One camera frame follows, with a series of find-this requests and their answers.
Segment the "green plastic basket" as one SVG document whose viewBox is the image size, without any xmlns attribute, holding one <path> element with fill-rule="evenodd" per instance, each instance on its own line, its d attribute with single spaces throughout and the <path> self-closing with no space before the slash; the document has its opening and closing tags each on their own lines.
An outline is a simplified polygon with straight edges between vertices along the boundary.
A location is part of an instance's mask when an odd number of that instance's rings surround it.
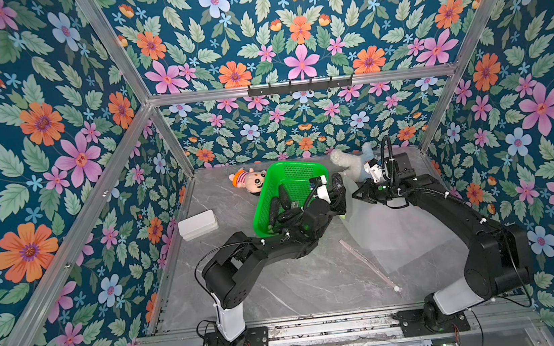
<svg viewBox="0 0 554 346">
<path fill-rule="evenodd" d="M 311 179 L 321 176 L 330 180 L 327 168 L 321 163 L 284 161 L 272 164 L 267 170 L 254 214 L 253 230 L 256 235 L 266 238 L 274 234 L 270 229 L 269 211 L 271 200 L 279 196 L 280 185 L 292 202 L 302 205 L 312 191 L 314 183 Z"/>
</svg>

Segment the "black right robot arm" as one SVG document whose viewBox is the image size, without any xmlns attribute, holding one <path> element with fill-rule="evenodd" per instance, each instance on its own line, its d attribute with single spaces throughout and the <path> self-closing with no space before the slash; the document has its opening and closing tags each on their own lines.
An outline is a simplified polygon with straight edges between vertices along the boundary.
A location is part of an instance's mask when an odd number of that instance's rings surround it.
<svg viewBox="0 0 554 346">
<path fill-rule="evenodd" d="M 533 277 L 532 255 L 525 229 L 502 225 L 455 197 L 430 174 L 415 173 L 405 153 L 362 166 L 368 178 L 352 197 L 366 203 L 388 205 L 405 200 L 439 219 L 467 246 L 463 278 L 428 295 L 423 319 L 437 326 L 454 316 L 506 292 L 523 288 Z"/>
</svg>

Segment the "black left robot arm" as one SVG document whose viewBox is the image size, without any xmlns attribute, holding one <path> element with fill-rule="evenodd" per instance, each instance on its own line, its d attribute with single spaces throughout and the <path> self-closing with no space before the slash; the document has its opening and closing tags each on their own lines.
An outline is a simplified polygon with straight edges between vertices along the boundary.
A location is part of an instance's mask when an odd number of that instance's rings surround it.
<svg viewBox="0 0 554 346">
<path fill-rule="evenodd" d="M 201 272 L 203 289 L 217 310 L 218 338 L 231 344 L 244 341 L 243 302 L 262 271 L 281 260 L 309 255 L 327 231 L 332 218 L 346 213 L 346 188 L 339 173 L 310 179 L 303 201 L 292 198 L 284 185 L 270 202 L 269 225 L 273 236 L 248 237 L 237 232 L 214 251 Z"/>
</svg>

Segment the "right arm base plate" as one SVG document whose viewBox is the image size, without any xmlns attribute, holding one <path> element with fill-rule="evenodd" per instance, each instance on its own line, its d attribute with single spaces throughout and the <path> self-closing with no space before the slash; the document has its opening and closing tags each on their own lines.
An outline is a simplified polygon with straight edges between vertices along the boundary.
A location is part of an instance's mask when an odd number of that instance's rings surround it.
<svg viewBox="0 0 554 346">
<path fill-rule="evenodd" d="M 419 337 L 470 331 L 470 324 L 463 312 L 445 315 L 437 307 L 398 311 L 394 315 L 405 337 Z"/>
</svg>

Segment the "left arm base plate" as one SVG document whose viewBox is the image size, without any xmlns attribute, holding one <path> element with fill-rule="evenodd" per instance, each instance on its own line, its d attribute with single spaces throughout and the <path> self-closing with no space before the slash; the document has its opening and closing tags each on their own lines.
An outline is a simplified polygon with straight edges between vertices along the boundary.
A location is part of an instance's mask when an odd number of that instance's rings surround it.
<svg viewBox="0 0 554 346">
<path fill-rule="evenodd" d="M 235 341 L 228 341 L 220 332 L 209 332 L 204 335 L 203 346 L 268 346 L 268 327 L 247 328 Z"/>
</svg>

